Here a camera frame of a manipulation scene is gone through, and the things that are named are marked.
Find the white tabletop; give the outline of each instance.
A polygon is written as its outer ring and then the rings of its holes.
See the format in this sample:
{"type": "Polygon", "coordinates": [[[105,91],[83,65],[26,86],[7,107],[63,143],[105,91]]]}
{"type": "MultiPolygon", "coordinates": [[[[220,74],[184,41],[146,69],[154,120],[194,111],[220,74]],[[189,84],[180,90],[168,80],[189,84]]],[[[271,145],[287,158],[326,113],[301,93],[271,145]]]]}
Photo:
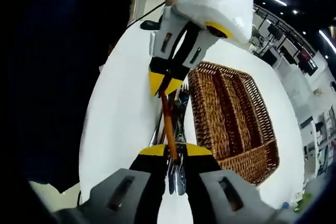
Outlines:
{"type": "MultiPolygon", "coordinates": [[[[148,147],[160,100],[150,96],[148,66],[150,32],[139,24],[122,36],[97,81],[88,106],[83,130],[79,177],[83,201],[88,200],[93,186],[119,168],[129,168],[139,151],[148,147]]],[[[274,70],[228,42],[218,41],[206,56],[206,61],[218,63],[250,74],[266,104],[277,139],[280,165],[260,186],[261,198],[279,208],[302,192],[304,159],[299,126],[288,96],[274,70]]],[[[191,103],[185,116],[186,138],[195,143],[191,103]]],[[[190,223],[187,198],[164,195],[159,223],[168,223],[169,208],[178,209],[190,223]]]]}

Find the floor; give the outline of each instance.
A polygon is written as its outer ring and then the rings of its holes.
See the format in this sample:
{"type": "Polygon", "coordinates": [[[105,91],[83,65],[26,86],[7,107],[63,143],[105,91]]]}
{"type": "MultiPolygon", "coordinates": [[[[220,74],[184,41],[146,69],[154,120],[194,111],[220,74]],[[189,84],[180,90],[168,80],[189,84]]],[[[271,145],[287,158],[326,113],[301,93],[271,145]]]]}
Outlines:
{"type": "MultiPolygon", "coordinates": [[[[149,12],[154,7],[162,3],[162,0],[147,0],[144,13],[149,12]]],[[[158,8],[144,20],[158,21],[162,14],[163,7],[158,8]]],[[[248,45],[238,45],[239,47],[249,51],[248,45]]],[[[41,185],[38,183],[31,182],[31,185],[35,192],[40,196],[42,201],[46,204],[50,211],[57,211],[63,208],[72,208],[77,204],[77,197],[80,190],[80,184],[76,184],[64,193],[60,194],[53,186],[51,185],[41,185]]]]}

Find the brown woven basket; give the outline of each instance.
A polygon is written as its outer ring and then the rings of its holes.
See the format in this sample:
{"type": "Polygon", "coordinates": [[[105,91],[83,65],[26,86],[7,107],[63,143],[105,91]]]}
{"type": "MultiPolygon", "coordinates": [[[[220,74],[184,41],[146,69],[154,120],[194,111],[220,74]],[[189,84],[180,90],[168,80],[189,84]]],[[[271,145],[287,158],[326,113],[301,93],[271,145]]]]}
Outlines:
{"type": "Polygon", "coordinates": [[[277,143],[264,101],[251,76],[201,62],[188,75],[197,144],[222,169],[259,185],[279,165],[277,143]]]}

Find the wall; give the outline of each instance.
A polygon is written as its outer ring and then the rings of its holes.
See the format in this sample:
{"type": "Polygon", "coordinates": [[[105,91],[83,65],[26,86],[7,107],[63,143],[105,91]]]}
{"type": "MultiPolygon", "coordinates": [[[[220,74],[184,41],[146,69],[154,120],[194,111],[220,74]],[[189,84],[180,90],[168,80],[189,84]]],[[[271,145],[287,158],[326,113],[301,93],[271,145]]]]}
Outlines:
{"type": "Polygon", "coordinates": [[[307,146],[311,142],[314,141],[314,123],[308,124],[306,127],[301,129],[301,138],[302,138],[302,146],[307,146]]]}
{"type": "MultiPolygon", "coordinates": [[[[253,24],[256,26],[257,29],[259,28],[263,20],[264,20],[263,18],[253,13],[253,24]]],[[[270,24],[267,21],[265,21],[263,25],[259,28],[259,32],[264,38],[266,38],[269,35],[269,31],[267,30],[269,25],[270,24]]]]}
{"type": "Polygon", "coordinates": [[[294,46],[294,44],[290,42],[289,39],[285,39],[285,41],[284,39],[285,35],[283,35],[282,38],[279,40],[279,42],[277,42],[275,45],[277,46],[283,42],[281,46],[285,47],[291,56],[294,56],[295,53],[298,51],[298,48],[294,46]]]}
{"type": "Polygon", "coordinates": [[[321,95],[315,96],[317,103],[316,114],[321,114],[329,110],[332,105],[336,105],[336,92],[333,92],[330,87],[331,81],[335,81],[335,78],[332,76],[330,69],[325,68],[314,82],[310,84],[312,91],[317,88],[320,88],[322,91],[321,95]]]}
{"type": "Polygon", "coordinates": [[[281,79],[281,83],[291,101],[295,116],[301,125],[317,110],[315,96],[308,81],[296,65],[290,65],[291,71],[281,79]]]}
{"type": "Polygon", "coordinates": [[[306,76],[308,83],[310,85],[312,85],[319,78],[320,74],[323,73],[324,70],[326,70],[326,68],[328,67],[326,59],[322,56],[322,54],[319,51],[315,54],[313,60],[317,65],[318,69],[312,76],[306,76]]]}

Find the person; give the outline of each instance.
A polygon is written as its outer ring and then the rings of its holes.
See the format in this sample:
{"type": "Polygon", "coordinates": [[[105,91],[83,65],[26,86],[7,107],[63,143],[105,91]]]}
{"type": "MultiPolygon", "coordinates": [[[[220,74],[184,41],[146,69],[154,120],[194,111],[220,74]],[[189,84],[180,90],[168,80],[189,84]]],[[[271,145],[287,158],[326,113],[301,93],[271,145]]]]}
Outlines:
{"type": "Polygon", "coordinates": [[[10,142],[26,178],[61,193],[79,181],[87,105],[99,66],[127,27],[131,0],[11,1],[10,142]]]}

